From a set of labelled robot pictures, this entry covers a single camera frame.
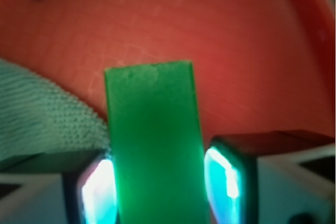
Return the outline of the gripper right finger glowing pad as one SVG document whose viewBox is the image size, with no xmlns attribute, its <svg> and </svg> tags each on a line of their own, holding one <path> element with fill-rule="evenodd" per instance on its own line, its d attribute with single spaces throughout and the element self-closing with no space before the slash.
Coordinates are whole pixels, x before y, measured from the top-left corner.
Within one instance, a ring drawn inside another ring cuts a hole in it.
<svg viewBox="0 0 336 224">
<path fill-rule="evenodd" d="M 216 223 L 335 223 L 335 139 L 306 130 L 214 136 L 205 183 Z"/>
</svg>

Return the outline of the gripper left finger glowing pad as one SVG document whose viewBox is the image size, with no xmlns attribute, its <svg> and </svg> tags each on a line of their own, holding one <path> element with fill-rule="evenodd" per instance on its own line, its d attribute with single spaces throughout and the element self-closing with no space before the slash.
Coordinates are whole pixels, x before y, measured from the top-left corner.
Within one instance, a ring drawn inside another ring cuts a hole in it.
<svg viewBox="0 0 336 224">
<path fill-rule="evenodd" d="M 1 161 L 1 223 L 117 223 L 112 157 L 104 150 Z"/>
</svg>

